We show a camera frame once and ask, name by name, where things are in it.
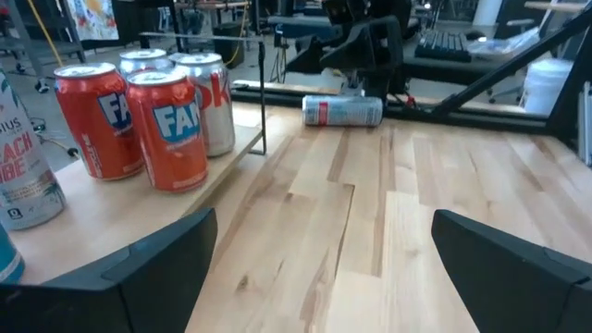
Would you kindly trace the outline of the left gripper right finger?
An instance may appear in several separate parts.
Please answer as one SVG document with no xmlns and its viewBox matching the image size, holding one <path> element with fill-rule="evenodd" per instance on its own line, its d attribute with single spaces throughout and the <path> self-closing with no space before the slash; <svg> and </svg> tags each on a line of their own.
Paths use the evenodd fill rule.
<svg viewBox="0 0 592 333">
<path fill-rule="evenodd" d="M 431 236 L 480 333 L 592 333 L 592 264 L 445 209 Z"/>
</svg>

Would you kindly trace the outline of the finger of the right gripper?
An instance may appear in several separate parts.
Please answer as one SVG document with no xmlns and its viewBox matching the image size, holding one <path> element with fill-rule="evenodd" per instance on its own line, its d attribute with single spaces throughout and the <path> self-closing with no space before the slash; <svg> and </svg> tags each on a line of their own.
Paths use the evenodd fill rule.
<svg viewBox="0 0 592 333">
<path fill-rule="evenodd" d="M 319 58 L 321 68 L 384 70 L 388 67 L 388 23 L 371 19 L 331 27 L 329 50 Z"/>
<path fill-rule="evenodd" d="M 323 67 L 319 60 L 323 56 L 323 46 L 315 35 L 304 36 L 295 41 L 296 56 L 286 65 L 288 72 L 320 74 Z"/>
</svg>

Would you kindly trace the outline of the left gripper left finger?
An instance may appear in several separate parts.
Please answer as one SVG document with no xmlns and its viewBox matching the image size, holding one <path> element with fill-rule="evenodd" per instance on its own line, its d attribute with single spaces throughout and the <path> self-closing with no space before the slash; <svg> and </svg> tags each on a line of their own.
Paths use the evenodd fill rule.
<svg viewBox="0 0 592 333">
<path fill-rule="evenodd" d="M 184 333 L 216 237 L 204 208 L 40 285 L 0 283 L 0 333 Z"/>
</svg>

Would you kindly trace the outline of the silver Diet Coke can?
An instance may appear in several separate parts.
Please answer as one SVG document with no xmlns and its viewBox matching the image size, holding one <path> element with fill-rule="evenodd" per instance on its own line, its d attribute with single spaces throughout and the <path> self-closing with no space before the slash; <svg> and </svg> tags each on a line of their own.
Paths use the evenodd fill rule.
<svg viewBox="0 0 592 333">
<path fill-rule="evenodd" d="M 208 157 L 229 153 L 236 141 L 228 70 L 216 53 L 181 55 L 176 71 L 184 73 L 196 90 Z"/>
<path fill-rule="evenodd" d="M 173 62 L 163 49 L 138 49 L 119 55 L 118 71 L 127 78 L 130 74 L 148 69 L 171 70 Z"/>
</svg>

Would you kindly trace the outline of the orange Fanta can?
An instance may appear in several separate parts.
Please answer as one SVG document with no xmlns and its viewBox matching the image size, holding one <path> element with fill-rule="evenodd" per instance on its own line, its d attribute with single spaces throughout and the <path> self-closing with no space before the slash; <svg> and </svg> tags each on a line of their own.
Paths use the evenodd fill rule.
<svg viewBox="0 0 592 333">
<path fill-rule="evenodd" d="M 83 63 L 58 68 L 55 95 L 88 174 L 123 179 L 142 170 L 143 160 L 125 92 L 115 65 Z"/>
<path fill-rule="evenodd" d="M 187 191 L 208 175 L 193 84 L 183 73 L 145 70 L 127 77 L 126 100 L 151 185 Z"/>
</svg>

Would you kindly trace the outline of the backlit keyboard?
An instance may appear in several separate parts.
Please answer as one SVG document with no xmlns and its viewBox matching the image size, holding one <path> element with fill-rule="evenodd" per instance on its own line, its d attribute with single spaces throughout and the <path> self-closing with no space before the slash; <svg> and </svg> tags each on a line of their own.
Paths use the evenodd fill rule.
<svg viewBox="0 0 592 333">
<path fill-rule="evenodd" d="M 414 55 L 421 58 L 461 63 L 472 61 L 465 35 L 447 31 L 425 31 L 414 50 Z"/>
</svg>

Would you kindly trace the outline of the dark grey desk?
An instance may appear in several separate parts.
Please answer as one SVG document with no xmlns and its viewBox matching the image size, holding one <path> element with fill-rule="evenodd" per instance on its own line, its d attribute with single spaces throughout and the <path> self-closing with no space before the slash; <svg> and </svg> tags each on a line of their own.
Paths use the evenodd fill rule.
<svg viewBox="0 0 592 333">
<path fill-rule="evenodd" d="M 414 50 L 424 32 L 425 31 L 420 32 L 413 38 L 403 42 L 403 65 L 396 71 L 394 77 L 395 82 L 400 86 L 407 83 L 410 79 L 440 81 L 468 86 L 475 81 L 480 80 L 488 73 L 502 67 L 529 48 L 528 47 L 518 55 L 506 55 L 500 57 L 471 55 L 472 61 L 469 63 L 416 57 L 414 55 Z M 467 40 L 467 45 L 469 42 L 478 41 L 469 41 L 467 35 L 464 35 Z"/>
</svg>

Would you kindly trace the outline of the black floor bin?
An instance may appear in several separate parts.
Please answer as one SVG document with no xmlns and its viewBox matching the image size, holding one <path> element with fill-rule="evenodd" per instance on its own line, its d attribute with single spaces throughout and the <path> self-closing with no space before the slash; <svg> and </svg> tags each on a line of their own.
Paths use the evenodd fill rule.
<svg viewBox="0 0 592 333">
<path fill-rule="evenodd" d="M 238 21 L 221 23 L 214 28 L 215 36 L 241 37 L 243 27 Z M 227 68 L 233 69 L 244 61 L 244 42 L 214 39 L 215 52 L 222 56 Z"/>
</svg>

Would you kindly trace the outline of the clear plastic bag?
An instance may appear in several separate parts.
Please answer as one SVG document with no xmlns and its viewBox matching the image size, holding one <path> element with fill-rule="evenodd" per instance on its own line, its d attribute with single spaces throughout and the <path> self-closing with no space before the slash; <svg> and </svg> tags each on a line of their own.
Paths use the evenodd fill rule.
<svg viewBox="0 0 592 333">
<path fill-rule="evenodd" d="M 534 27 L 508 39 L 469 42 L 467 50 L 472 56 L 516 56 L 539 41 L 539 28 Z"/>
</svg>

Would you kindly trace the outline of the white bucket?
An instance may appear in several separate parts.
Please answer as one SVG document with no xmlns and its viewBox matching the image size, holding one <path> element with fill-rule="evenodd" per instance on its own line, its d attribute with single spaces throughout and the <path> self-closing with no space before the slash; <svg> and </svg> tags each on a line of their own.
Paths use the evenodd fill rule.
<svg viewBox="0 0 592 333">
<path fill-rule="evenodd" d="M 545 58 L 528 66 L 522 99 L 527 114 L 550 115 L 573 64 L 571 60 Z"/>
</svg>

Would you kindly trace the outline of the floral cloth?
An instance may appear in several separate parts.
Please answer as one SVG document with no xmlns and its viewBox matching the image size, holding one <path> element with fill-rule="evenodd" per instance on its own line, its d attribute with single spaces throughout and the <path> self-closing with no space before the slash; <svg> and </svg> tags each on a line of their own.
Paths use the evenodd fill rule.
<svg viewBox="0 0 592 333">
<path fill-rule="evenodd" d="M 119 39 L 112 0 L 66 0 L 81 41 Z"/>
</svg>

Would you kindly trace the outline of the black metal shelf frame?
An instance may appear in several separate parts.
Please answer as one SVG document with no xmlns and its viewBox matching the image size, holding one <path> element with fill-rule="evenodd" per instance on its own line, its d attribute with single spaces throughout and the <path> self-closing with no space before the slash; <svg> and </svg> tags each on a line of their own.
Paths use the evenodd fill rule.
<svg viewBox="0 0 592 333">
<path fill-rule="evenodd" d="M 57 173 L 68 206 L 54 221 L 14 231 L 12 241 L 25 260 L 22 282 L 40 284 L 137 241 L 201 208 L 240 160 L 265 142 L 265 126 L 234 127 L 236 141 L 226 154 L 208 157 L 208 175 L 194 189 L 151 187 L 148 173 L 98 181 L 76 162 Z"/>
</svg>

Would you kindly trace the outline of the black aluminium table frame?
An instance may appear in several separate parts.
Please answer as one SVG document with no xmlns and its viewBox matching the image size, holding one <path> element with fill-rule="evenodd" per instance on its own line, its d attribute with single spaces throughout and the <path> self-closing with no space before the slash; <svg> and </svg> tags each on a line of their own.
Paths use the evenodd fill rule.
<svg viewBox="0 0 592 333">
<path fill-rule="evenodd" d="M 325 0 L 322 4 L 330 21 L 330 27 L 337 24 L 357 24 L 359 22 L 380 19 L 385 16 L 394 15 L 403 26 L 404 12 L 400 8 L 402 0 Z M 557 46 L 578 33 L 585 35 L 585 45 L 580 48 L 576 55 L 573 68 L 563 85 L 560 95 L 550 113 L 546 118 L 519 115 L 510 113 L 502 115 L 490 109 L 475 109 L 468 106 L 468 102 L 483 92 L 489 85 L 497 83 L 511 73 L 526 65 L 529 61 L 543 55 L 551 47 Z M 389 93 L 386 96 L 366 96 L 364 92 L 364 71 L 359 69 L 339 69 L 343 73 L 355 75 L 358 86 L 354 92 L 347 94 L 303 92 L 289 88 L 267 89 L 263 81 L 257 81 L 252 85 L 242 85 L 233 82 L 231 95 L 239 102 L 266 105 L 281 105 L 289 107 L 300 107 L 302 110 L 302 99 L 305 95 L 356 95 L 365 97 L 377 97 L 383 102 L 383 117 L 401 120 L 419 121 L 440 125 L 477 128 L 482 130 L 498 130 L 518 133 L 530 133 L 554 136 L 560 140 L 567 140 L 570 137 L 571 126 L 568 125 L 568 118 L 574 115 L 574 111 L 565 110 L 568 98 L 575 95 L 576 88 L 585 82 L 584 69 L 585 59 L 592 56 L 592 5 L 585 6 L 583 12 L 568 22 L 563 28 L 543 38 L 538 43 L 529 47 L 513 60 L 502 67 L 488 73 L 480 80 L 475 81 L 463 91 L 452 94 L 448 98 L 434 105 L 421 105 L 417 101 L 399 99 L 399 93 L 403 91 L 394 80 L 389 86 Z"/>
</svg>

